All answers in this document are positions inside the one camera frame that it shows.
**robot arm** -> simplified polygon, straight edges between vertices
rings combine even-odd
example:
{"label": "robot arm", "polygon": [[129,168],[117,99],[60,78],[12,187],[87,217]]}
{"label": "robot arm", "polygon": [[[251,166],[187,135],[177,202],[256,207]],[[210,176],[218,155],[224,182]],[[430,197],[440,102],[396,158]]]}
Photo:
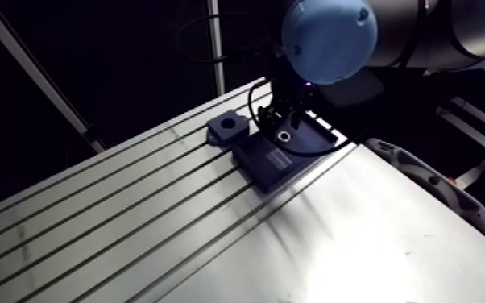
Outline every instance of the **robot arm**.
{"label": "robot arm", "polygon": [[281,44],[296,73],[330,85],[364,66],[485,63],[485,0],[286,0]]}

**black cable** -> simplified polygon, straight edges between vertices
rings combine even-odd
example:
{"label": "black cable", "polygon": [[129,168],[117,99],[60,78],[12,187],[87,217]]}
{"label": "black cable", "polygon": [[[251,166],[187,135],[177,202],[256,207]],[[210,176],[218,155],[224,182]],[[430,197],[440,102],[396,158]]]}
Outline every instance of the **black cable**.
{"label": "black cable", "polygon": [[[261,15],[261,13],[221,13],[221,14],[213,14],[213,15],[207,15],[205,17],[201,17],[198,19],[194,19],[193,21],[190,21],[189,23],[186,23],[183,27],[180,28],[180,30],[176,34],[176,50],[186,59],[199,63],[199,64],[217,64],[224,62],[225,60],[228,59],[228,56],[221,56],[219,58],[213,58],[213,59],[196,59],[182,49],[182,46],[180,45],[180,38],[184,34],[185,31],[187,31],[190,27],[196,25],[199,22],[215,19],[215,18],[224,18],[224,17],[235,17],[235,16],[252,16],[252,15]],[[239,51],[251,51],[251,48],[234,48],[235,50]]]}
{"label": "black cable", "polygon": [[417,50],[417,46],[421,42],[423,38],[423,34],[425,32],[425,26],[427,25],[427,18],[429,17],[429,8],[427,7],[426,0],[418,0],[417,2],[417,18],[416,22],[413,26],[412,34],[404,50],[396,58],[393,63],[386,67],[394,67],[395,65],[399,64],[400,68],[406,68],[408,63],[412,59],[413,54]]}
{"label": "black cable", "polygon": [[260,81],[256,84],[254,84],[250,90],[248,91],[248,110],[250,111],[250,115],[252,117],[252,120],[254,120],[255,125],[258,127],[258,130],[267,138],[272,144],[274,144],[278,149],[280,149],[283,152],[287,152],[290,155],[293,156],[299,156],[299,157],[305,157],[305,158],[315,158],[315,157],[321,157],[321,156],[326,156],[329,154],[332,154],[334,152],[338,152],[344,147],[347,147],[348,145],[352,144],[354,141],[357,141],[361,139],[367,132],[362,131],[359,135],[357,135],[353,139],[347,139],[344,143],[338,145],[337,147],[332,147],[330,149],[324,150],[324,151],[317,151],[317,152],[300,152],[300,151],[293,151],[289,148],[286,148],[285,146],[282,146],[282,144],[278,143],[275,141],[274,138],[270,136],[266,131],[264,131],[261,126],[260,126],[260,121],[257,119],[255,116],[254,108],[252,107],[252,94],[254,93],[254,90],[258,89],[259,87],[266,85],[267,83],[271,82],[272,79],[265,79],[263,81]]}

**hole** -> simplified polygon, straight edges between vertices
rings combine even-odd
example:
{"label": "hole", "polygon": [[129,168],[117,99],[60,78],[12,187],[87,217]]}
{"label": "hole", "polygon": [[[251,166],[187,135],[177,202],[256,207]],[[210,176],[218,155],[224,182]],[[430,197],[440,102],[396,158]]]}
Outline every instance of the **hole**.
{"label": "hole", "polygon": [[359,25],[365,24],[365,22],[368,20],[368,16],[370,13],[366,8],[362,8],[361,11],[359,12],[359,17],[357,18],[357,23]]}
{"label": "hole", "polygon": [[290,135],[287,131],[281,131],[276,135],[278,140],[283,143],[288,143],[292,140],[292,135]]}
{"label": "hole", "polygon": [[223,119],[220,125],[222,125],[223,128],[231,129],[235,127],[235,121],[232,118]]}

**white surface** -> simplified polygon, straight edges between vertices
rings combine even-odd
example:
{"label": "white surface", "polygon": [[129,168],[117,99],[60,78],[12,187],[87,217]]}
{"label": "white surface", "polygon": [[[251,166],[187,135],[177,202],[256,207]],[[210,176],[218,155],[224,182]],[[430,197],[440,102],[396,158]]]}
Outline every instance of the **white surface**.
{"label": "white surface", "polygon": [[358,147],[162,300],[190,301],[485,302],[485,238]]}
{"label": "white surface", "polygon": [[[479,285],[467,293],[485,299],[485,238],[364,147],[351,153],[351,144],[286,190],[264,196],[227,151],[204,145],[210,119],[229,109],[247,114],[248,88],[4,201],[0,303],[154,301],[166,293],[165,300],[173,301],[232,301],[231,293],[218,290],[209,292],[211,297],[205,292],[192,297],[188,291],[191,285],[228,282],[244,286],[234,290],[241,295],[235,301],[274,297],[278,302],[284,296],[278,292],[288,286],[303,296],[297,300],[313,301],[317,297],[304,297],[296,283],[322,280],[325,272],[316,268],[321,262],[328,262],[324,269],[346,265],[340,271],[346,279],[333,277],[345,290],[376,289],[371,282],[383,275],[378,285],[383,282],[385,293],[378,299],[429,292],[424,298],[457,300],[445,287],[456,292],[461,282]],[[269,102],[268,93],[268,87],[258,89],[255,95],[262,98],[255,105]],[[338,143],[346,139],[333,133]],[[274,240],[271,232],[286,241]],[[411,249],[417,262],[408,266],[408,276],[398,276],[409,262],[404,249]],[[231,258],[241,268],[214,265]],[[297,266],[288,266],[287,260]],[[216,266],[227,272],[211,269]],[[265,272],[254,272],[256,266]],[[363,273],[368,276],[355,278]],[[442,276],[452,282],[442,282]],[[390,292],[399,277],[411,280]],[[322,291],[319,284],[311,285]],[[363,290],[354,298],[363,299]]]}

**metal frame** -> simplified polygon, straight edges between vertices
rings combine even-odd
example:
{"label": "metal frame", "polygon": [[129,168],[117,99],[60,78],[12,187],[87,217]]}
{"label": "metal frame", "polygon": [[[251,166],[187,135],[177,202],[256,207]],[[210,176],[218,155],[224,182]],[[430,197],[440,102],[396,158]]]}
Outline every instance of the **metal frame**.
{"label": "metal frame", "polygon": [[[451,102],[453,102],[456,106],[461,107],[467,113],[476,117],[479,121],[485,123],[485,113],[477,107],[471,105],[469,102],[466,102],[459,97],[451,99]],[[464,134],[470,136],[473,140],[485,147],[484,134],[480,133],[468,123],[441,107],[437,108],[437,114],[447,122],[451,123],[453,126],[457,127]],[[484,172],[485,160],[480,165],[461,175],[457,180],[455,180],[455,182],[460,189],[466,189],[468,186],[474,184],[474,182],[476,182]]]}
{"label": "metal frame", "polygon": [[[220,13],[218,0],[207,0],[209,15]],[[222,56],[222,33],[220,32],[220,19],[215,18],[209,21],[211,46],[213,49],[213,58]],[[214,65],[214,80],[216,81],[216,94],[222,96],[226,93],[226,82],[224,78],[224,64],[222,62]]]}
{"label": "metal frame", "polygon": [[[0,19],[0,41],[10,52],[10,54],[17,60],[19,65],[24,69],[28,76],[34,81],[36,85],[44,92],[49,101],[58,109],[58,111],[66,118],[66,120],[72,125],[73,128],[79,134],[86,137],[89,128],[86,126],[86,122],[79,116],[79,114],[64,100],[64,97],[60,95],[57,89],[49,81],[49,79],[42,73],[41,67],[31,58],[29,52],[27,52],[21,44],[18,42],[18,37],[14,32],[9,29],[4,22]],[[105,151],[102,144],[97,141],[90,141],[90,146],[97,152]]]}

